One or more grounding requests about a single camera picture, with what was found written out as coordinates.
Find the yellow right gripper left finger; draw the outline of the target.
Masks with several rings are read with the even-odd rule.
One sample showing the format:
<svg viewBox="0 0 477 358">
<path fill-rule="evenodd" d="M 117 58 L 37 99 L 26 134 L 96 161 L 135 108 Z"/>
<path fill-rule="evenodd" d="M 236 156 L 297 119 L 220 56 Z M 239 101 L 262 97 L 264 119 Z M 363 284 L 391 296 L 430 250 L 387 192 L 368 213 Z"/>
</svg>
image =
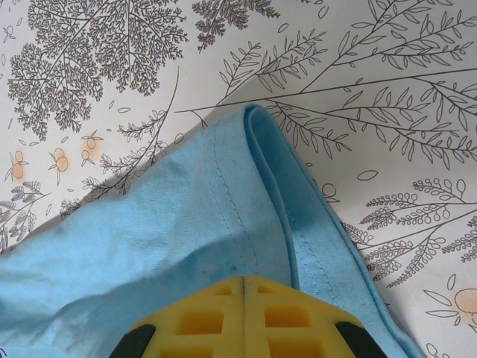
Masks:
<svg viewBox="0 0 477 358">
<path fill-rule="evenodd" d="M 244 278 L 230 277 L 150 314 L 112 357 L 244 357 Z"/>
</svg>

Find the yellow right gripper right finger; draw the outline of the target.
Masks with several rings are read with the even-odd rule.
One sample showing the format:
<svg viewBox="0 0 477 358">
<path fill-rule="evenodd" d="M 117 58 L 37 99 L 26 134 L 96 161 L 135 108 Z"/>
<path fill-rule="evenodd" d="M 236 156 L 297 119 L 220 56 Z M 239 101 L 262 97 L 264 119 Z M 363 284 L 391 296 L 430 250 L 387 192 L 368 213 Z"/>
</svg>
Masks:
<svg viewBox="0 0 477 358">
<path fill-rule="evenodd" d="M 350 313 L 258 275 L 244 277 L 246 357 L 366 357 L 367 331 Z"/>
</svg>

